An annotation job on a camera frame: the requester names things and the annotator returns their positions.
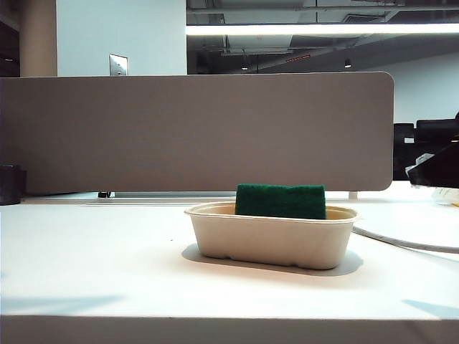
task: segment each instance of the white wall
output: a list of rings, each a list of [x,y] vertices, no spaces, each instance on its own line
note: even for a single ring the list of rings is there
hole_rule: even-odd
[[[454,118],[459,111],[459,53],[374,67],[394,78],[394,122]]]
[[[56,0],[57,74],[109,75],[108,55],[129,75],[186,74],[185,0]]]

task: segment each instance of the scouring pad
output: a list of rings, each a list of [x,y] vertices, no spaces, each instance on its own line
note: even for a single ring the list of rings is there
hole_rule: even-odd
[[[235,213],[323,220],[326,218],[325,190],[323,185],[239,184]]]

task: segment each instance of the black object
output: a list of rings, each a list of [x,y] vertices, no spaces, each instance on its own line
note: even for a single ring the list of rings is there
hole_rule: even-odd
[[[411,184],[459,188],[459,143],[451,143],[408,171]]]
[[[0,205],[8,206],[21,203],[26,189],[26,171],[19,165],[0,166]]]
[[[405,168],[416,164],[424,153],[437,154],[452,142],[459,140],[459,118],[446,120],[418,120],[394,124],[394,180],[409,180]],[[405,143],[405,138],[414,142]]]
[[[100,198],[100,199],[108,199],[108,198],[110,198],[111,194],[112,194],[112,191],[101,191],[98,194],[98,198]]]
[[[459,139],[459,120],[418,120],[415,143],[450,143]]]

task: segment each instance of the desk divider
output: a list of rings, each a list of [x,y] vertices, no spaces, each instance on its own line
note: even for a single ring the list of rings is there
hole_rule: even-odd
[[[383,72],[4,78],[0,158],[30,193],[382,190],[393,88]]]

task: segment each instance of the paper pulp container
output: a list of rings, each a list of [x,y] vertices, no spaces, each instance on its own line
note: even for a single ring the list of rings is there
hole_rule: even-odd
[[[235,202],[193,206],[199,251],[208,257],[331,269],[342,260],[355,210],[327,206],[327,220],[235,215]]]

